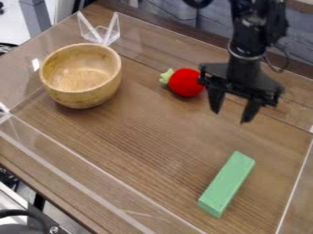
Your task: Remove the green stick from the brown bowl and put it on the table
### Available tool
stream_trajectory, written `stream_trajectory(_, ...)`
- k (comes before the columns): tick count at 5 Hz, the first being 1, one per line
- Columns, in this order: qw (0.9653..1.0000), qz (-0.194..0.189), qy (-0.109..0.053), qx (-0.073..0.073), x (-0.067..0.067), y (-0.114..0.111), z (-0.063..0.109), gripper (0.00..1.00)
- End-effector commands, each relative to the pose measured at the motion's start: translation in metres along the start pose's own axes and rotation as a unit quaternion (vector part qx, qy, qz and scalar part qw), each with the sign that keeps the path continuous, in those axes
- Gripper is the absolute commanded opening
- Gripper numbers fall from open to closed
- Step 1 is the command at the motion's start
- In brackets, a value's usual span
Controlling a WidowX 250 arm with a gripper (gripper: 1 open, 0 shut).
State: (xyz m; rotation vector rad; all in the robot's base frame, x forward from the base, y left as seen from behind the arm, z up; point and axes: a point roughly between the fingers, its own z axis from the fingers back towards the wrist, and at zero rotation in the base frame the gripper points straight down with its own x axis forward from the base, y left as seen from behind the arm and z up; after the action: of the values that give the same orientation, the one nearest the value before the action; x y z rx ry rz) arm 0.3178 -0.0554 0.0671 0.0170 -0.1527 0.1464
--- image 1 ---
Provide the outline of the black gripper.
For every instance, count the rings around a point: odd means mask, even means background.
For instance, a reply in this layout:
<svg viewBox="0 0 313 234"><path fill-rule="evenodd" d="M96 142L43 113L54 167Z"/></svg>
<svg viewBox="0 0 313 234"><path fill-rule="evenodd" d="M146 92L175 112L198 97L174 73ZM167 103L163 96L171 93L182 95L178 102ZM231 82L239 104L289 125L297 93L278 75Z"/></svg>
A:
<svg viewBox="0 0 313 234"><path fill-rule="evenodd" d="M260 61L230 58L227 63L201 63L198 82L206 86L210 109L219 113L225 93L249 100L241 122L251 122L264 105L277 106L284 86L262 71Z"/></svg>

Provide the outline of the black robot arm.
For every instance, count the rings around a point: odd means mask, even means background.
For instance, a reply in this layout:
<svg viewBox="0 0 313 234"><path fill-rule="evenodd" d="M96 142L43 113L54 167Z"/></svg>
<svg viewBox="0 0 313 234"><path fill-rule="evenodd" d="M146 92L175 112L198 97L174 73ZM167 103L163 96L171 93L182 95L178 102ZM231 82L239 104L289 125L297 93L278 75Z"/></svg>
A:
<svg viewBox="0 0 313 234"><path fill-rule="evenodd" d="M234 32L229 61L202 63L198 82L206 87L210 110L218 112L226 94L247 100L241 122L251 122L260 109L278 104L284 86L264 72L266 50L288 34L285 0L229 0Z"/></svg>

